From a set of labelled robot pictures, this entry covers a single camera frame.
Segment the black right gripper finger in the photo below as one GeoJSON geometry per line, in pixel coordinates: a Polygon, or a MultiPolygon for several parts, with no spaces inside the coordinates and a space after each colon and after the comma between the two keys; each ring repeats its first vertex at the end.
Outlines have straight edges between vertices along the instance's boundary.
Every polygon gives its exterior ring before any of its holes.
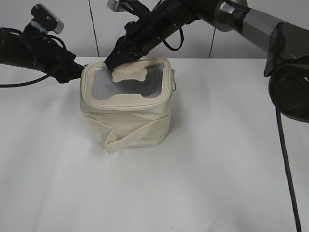
{"type": "Polygon", "coordinates": [[[113,51],[105,59],[104,63],[110,71],[122,64],[132,63],[141,58],[141,53],[129,48],[124,38],[119,38],[113,51]]]}

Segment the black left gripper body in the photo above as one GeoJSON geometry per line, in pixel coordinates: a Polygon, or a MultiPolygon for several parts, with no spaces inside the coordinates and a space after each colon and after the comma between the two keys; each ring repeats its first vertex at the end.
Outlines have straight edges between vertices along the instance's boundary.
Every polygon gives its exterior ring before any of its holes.
{"type": "Polygon", "coordinates": [[[53,77],[60,84],[66,84],[72,80],[80,79],[85,68],[84,65],[75,62],[76,55],[70,52],[65,43],[56,36],[43,38],[41,58],[46,66],[43,71],[45,75],[34,80],[35,83],[53,77]]]}

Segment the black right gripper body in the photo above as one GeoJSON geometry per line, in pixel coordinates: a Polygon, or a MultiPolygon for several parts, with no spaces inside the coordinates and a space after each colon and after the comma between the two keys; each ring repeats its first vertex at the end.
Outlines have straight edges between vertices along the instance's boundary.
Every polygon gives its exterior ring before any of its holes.
{"type": "Polygon", "coordinates": [[[153,48],[163,43],[169,50],[178,51],[180,47],[172,47],[166,39],[180,30],[179,23],[167,11],[147,12],[138,21],[125,26],[123,39],[128,54],[134,58],[147,55],[153,48]]]}

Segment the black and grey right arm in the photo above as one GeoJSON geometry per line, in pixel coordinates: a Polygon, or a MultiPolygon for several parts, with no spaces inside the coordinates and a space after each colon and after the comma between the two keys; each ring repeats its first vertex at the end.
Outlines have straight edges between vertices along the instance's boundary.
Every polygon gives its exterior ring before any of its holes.
{"type": "Polygon", "coordinates": [[[114,69],[134,62],[184,25],[202,20],[219,31],[235,31],[267,53],[264,76],[280,112],[293,120],[309,120],[309,32],[267,13],[245,0],[161,0],[152,9],[137,0],[110,0],[114,12],[126,11],[137,21],[125,25],[106,65],[114,69]]]}

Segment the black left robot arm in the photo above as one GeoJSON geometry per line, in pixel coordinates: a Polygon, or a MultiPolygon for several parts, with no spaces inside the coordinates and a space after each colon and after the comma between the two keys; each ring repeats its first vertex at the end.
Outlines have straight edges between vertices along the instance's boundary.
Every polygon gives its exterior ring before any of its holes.
{"type": "Polygon", "coordinates": [[[49,77],[60,84],[79,79],[84,66],[76,63],[75,58],[76,55],[57,36],[37,34],[31,29],[21,32],[12,28],[0,28],[0,63],[45,74],[28,82],[1,84],[1,88],[25,87],[49,77]]]}

